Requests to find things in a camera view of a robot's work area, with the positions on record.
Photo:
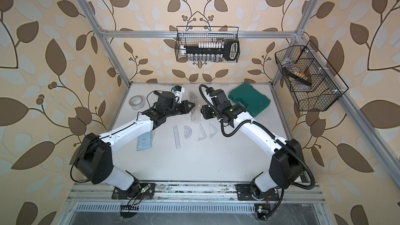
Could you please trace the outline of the clear protractor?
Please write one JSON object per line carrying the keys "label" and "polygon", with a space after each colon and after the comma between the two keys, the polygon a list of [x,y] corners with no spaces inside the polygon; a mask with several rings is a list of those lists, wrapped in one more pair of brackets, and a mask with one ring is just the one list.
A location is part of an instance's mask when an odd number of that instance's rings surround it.
{"label": "clear protractor", "polygon": [[192,129],[189,126],[184,126],[184,137],[185,139],[190,138],[192,135]]}

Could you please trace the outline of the clear triangle ruler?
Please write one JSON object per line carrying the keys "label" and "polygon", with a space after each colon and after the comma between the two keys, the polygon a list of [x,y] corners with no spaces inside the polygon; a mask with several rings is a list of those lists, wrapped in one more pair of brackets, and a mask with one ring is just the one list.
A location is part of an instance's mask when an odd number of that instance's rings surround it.
{"label": "clear triangle ruler", "polygon": [[213,124],[209,123],[209,137],[213,138],[217,132],[218,129]]}
{"label": "clear triangle ruler", "polygon": [[207,138],[207,134],[206,134],[202,124],[199,123],[198,141],[204,140],[206,138]]}

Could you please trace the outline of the clear straight ruler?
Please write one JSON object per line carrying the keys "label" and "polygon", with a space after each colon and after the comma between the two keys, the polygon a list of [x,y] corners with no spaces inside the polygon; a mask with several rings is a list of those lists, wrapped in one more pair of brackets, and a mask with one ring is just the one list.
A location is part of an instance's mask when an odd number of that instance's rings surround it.
{"label": "clear straight ruler", "polygon": [[179,149],[179,148],[181,148],[181,144],[180,144],[180,136],[179,136],[179,130],[178,130],[177,125],[173,126],[173,131],[174,131],[174,140],[175,140],[176,149]]}

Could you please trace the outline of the blue ruler set pouch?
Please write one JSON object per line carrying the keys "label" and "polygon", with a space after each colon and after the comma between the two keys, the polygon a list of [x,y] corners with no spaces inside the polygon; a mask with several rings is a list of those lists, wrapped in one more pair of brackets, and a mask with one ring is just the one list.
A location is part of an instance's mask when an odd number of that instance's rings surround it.
{"label": "blue ruler set pouch", "polygon": [[152,147],[152,132],[144,133],[137,138],[136,150],[142,151]]}

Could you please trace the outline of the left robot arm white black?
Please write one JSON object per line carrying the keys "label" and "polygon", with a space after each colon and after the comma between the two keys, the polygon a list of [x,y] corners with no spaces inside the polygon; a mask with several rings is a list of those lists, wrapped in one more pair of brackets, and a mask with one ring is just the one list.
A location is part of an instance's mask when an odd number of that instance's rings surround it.
{"label": "left robot arm white black", "polygon": [[145,193],[133,174],[114,165],[113,155],[134,139],[164,124],[168,117],[188,114],[195,107],[195,103],[182,99],[183,90],[154,91],[154,94],[158,96],[157,101],[149,109],[140,111],[133,121],[100,135],[89,133],[84,137],[72,167],[85,176],[86,182],[114,186],[127,199]]}

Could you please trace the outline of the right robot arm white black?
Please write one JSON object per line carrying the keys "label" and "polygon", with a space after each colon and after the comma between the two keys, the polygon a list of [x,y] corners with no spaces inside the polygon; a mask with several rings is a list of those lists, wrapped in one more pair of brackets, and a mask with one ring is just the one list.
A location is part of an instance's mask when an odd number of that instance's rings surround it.
{"label": "right robot arm white black", "polygon": [[203,117],[216,118],[224,137],[232,137],[240,131],[267,154],[268,170],[257,175],[250,183],[252,198],[263,200],[268,191],[286,190],[290,186],[304,190],[312,190],[315,187],[315,177],[304,160],[301,145],[297,140],[287,140],[271,132],[242,106],[232,105],[221,89],[216,90],[201,84],[199,92],[206,102],[201,109]]}

